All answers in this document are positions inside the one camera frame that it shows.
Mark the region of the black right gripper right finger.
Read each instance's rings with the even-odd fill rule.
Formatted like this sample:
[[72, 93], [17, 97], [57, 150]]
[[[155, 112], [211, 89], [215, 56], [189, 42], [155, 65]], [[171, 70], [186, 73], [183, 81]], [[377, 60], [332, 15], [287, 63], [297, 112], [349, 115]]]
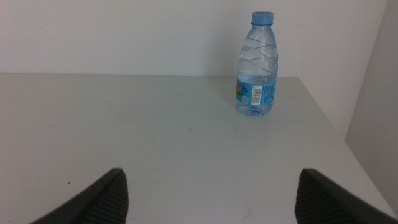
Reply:
[[396, 218], [310, 168], [300, 173], [294, 212], [299, 224], [397, 224]]

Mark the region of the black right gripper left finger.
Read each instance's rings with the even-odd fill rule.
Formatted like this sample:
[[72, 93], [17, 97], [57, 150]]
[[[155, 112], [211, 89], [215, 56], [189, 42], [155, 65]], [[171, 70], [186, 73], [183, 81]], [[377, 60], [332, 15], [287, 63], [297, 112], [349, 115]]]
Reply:
[[127, 178], [112, 168], [85, 190], [33, 224], [125, 224], [129, 209]]

